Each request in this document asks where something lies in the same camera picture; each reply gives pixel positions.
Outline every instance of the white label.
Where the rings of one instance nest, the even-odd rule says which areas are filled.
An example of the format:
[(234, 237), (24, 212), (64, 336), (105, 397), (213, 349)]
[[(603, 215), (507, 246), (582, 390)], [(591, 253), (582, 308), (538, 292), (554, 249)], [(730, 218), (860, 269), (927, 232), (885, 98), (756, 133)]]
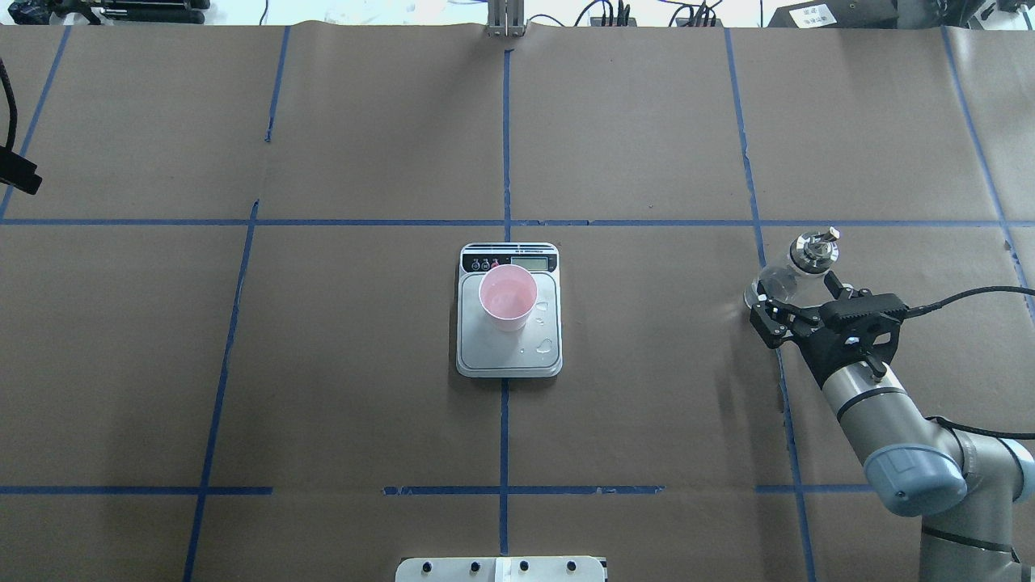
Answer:
[(830, 8), (826, 4), (817, 4), (816, 6), (806, 6), (797, 10), (791, 10), (790, 14), (794, 19), (794, 24), (798, 25), (798, 28), (816, 28), (837, 22), (837, 19), (830, 12)]

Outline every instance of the pink cup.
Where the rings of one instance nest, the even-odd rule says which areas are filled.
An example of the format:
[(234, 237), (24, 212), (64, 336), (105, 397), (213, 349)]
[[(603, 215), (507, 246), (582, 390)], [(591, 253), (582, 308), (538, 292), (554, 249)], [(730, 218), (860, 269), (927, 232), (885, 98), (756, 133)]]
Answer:
[(478, 285), (478, 300), (498, 329), (516, 331), (525, 327), (538, 288), (532, 273), (518, 265), (493, 267)]

